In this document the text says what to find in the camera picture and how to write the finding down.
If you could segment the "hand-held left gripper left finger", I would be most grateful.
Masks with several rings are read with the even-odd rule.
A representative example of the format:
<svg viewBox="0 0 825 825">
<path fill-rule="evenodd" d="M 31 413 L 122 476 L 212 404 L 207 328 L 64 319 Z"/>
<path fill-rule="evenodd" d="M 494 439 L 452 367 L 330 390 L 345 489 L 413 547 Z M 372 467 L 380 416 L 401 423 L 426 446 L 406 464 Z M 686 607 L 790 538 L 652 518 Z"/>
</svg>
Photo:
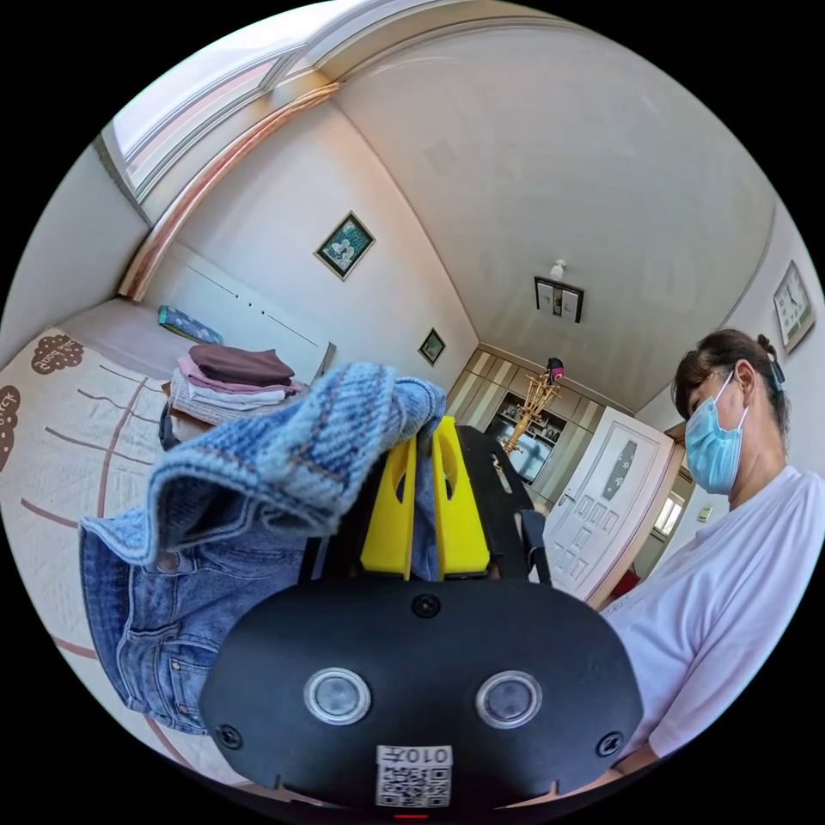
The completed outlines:
<svg viewBox="0 0 825 825">
<path fill-rule="evenodd" d="M 410 577 L 417 454 L 413 437 L 393 447 L 384 458 L 359 556 L 370 575 Z"/>
</svg>

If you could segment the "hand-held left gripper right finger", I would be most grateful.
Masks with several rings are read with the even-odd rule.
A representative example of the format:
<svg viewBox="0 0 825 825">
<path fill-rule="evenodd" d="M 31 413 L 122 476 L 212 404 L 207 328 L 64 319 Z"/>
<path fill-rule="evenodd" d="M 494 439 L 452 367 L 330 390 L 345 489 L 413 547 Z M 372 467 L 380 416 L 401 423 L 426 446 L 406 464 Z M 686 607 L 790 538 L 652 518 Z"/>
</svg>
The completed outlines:
<svg viewBox="0 0 825 825">
<path fill-rule="evenodd" d="M 439 576 L 485 578 L 490 552 L 452 417 L 444 417 L 433 434 L 431 465 Z"/>
</svg>

